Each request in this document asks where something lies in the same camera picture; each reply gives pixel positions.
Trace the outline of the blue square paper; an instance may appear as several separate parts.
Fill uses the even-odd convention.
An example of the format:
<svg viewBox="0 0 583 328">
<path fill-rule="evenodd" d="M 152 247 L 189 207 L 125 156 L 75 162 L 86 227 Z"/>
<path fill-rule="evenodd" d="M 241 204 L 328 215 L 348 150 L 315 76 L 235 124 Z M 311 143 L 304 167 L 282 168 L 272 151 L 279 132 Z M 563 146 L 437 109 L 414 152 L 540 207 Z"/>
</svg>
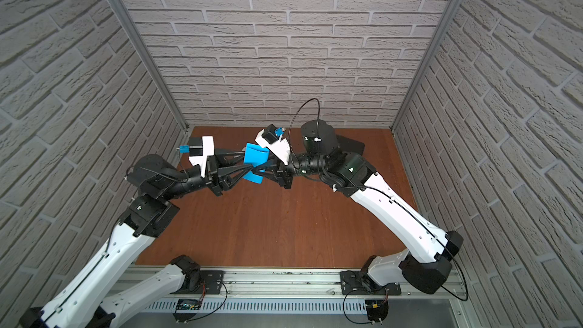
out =
<svg viewBox="0 0 583 328">
<path fill-rule="evenodd" d="M 244 164 L 251 164 L 253 167 L 262 165 L 267 162 L 269 155 L 270 151 L 267 148 L 247 143 L 244 150 Z M 243 179 L 259 185 L 264 180 L 262 176 L 257 176 L 252 171 L 245 174 Z"/>
</svg>

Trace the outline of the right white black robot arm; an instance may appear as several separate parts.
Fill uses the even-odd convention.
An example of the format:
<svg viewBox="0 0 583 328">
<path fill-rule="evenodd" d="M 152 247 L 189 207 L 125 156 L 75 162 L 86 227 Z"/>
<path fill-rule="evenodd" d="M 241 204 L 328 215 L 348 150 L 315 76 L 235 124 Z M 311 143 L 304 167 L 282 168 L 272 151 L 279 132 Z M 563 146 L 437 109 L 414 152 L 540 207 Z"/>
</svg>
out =
<svg viewBox="0 0 583 328">
<path fill-rule="evenodd" d="M 303 124 L 304 153 L 293 153 L 284 133 L 274 125 L 259 131 L 255 142 L 270 156 L 253 168 L 253 174 L 285 189 L 291 188 L 296 177 L 316 176 L 363 206 L 404 244 L 399 253 L 367 260 L 357 277 L 364 291 L 377 292 L 386 285 L 406 282 L 432 295 L 444 287 L 463 244 L 458 232 L 446 232 L 423 218 L 364 158 L 363 143 L 338 136 L 325 121 Z"/>
</svg>

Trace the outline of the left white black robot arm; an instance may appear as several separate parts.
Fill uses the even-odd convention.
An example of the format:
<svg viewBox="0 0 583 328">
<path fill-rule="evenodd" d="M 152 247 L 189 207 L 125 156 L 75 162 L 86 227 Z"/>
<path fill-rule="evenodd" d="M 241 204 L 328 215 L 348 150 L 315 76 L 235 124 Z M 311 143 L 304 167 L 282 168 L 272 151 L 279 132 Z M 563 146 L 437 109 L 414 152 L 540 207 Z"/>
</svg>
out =
<svg viewBox="0 0 583 328">
<path fill-rule="evenodd" d="M 251 150 L 215 150 L 213 145 L 182 146 L 192 166 L 177 170 L 163 157 L 140 158 L 126 176 L 139 194 L 112 227 L 108 240 L 54 299 L 28 309 L 22 327 L 118 327 L 156 300 L 175 292 L 208 293 L 200 265 L 181 255 L 154 276 L 116 296 L 107 296 L 131 263 L 160 237 L 179 212 L 172 200 L 200 189 L 221 194 L 232 188 L 252 165 Z"/>
</svg>

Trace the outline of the black plastic case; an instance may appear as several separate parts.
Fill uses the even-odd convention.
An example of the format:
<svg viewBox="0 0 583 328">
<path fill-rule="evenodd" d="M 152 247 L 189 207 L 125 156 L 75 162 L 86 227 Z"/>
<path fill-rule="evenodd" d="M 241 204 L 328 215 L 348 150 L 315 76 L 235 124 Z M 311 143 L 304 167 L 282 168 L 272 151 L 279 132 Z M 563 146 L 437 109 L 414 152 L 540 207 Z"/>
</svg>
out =
<svg viewBox="0 0 583 328">
<path fill-rule="evenodd" d="M 345 136 L 342 135 L 337 135 L 337 141 L 339 143 L 339 147 L 343 152 L 346 153 L 356 153 L 359 155 L 363 155 L 364 154 L 364 149 L 365 149 L 365 144 L 360 142 L 360 141 L 356 141 L 353 140 L 351 138 L 347 138 Z"/>
</svg>

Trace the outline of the left small circuit board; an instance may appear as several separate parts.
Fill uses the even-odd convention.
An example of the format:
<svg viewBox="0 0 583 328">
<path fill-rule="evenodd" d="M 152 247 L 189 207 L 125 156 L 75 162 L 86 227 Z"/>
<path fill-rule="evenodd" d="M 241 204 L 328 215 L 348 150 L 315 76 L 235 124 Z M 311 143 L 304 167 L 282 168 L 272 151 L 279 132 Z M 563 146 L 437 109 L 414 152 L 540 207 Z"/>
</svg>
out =
<svg viewBox="0 0 583 328">
<path fill-rule="evenodd" d="M 176 311 L 198 311 L 201 309 L 203 301 L 200 299 L 179 299 Z"/>
</svg>

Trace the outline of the right small connector board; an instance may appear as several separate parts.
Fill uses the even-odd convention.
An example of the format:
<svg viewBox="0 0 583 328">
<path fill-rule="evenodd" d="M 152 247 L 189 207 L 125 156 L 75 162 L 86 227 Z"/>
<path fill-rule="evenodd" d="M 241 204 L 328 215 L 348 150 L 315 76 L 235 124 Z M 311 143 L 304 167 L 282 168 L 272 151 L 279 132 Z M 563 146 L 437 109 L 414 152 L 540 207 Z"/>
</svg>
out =
<svg viewBox="0 0 583 328">
<path fill-rule="evenodd" d="M 367 319 L 371 324 L 380 323 L 383 324 L 389 314 L 389 303 L 388 301 L 381 301 L 375 299 L 366 299 L 365 309 L 367 314 Z"/>
</svg>

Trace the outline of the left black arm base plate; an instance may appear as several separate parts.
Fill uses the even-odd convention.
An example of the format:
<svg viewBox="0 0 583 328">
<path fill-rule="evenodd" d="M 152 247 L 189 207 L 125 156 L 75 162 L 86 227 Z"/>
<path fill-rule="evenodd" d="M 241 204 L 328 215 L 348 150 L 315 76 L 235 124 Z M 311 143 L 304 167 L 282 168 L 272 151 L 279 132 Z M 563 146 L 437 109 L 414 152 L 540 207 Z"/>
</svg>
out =
<svg viewBox="0 0 583 328">
<path fill-rule="evenodd" d="M 219 295 L 223 290 L 224 270 L 202 270 L 188 273 L 182 286 L 173 293 L 192 295 Z"/>
</svg>

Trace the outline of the aluminium front rail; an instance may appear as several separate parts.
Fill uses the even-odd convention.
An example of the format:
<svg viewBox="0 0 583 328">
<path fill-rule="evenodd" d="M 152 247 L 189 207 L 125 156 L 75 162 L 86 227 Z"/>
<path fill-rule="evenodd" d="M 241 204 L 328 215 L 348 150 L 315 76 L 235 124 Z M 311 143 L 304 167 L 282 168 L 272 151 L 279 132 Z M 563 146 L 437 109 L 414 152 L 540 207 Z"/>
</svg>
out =
<svg viewBox="0 0 583 328">
<path fill-rule="evenodd" d="M 230 296 L 235 298 L 341 298 L 340 269 L 203 267 L 221 270 Z M 398 299 L 465 298 L 467 286 L 453 270 L 443 288 L 432 295 L 424 294 L 411 284 L 401 282 Z"/>
</svg>

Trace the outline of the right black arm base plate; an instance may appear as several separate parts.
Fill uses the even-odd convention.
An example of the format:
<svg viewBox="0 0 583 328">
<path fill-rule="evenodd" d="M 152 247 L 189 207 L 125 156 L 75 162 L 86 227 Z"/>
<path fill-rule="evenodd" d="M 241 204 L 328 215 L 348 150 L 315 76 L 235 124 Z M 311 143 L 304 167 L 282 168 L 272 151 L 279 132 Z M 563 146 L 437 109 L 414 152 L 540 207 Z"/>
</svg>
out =
<svg viewBox="0 0 583 328">
<path fill-rule="evenodd" d="M 339 273 L 342 294 L 362 294 L 371 296 L 400 296 L 401 286 L 397 282 L 378 285 L 361 271 L 344 270 Z"/>
</svg>

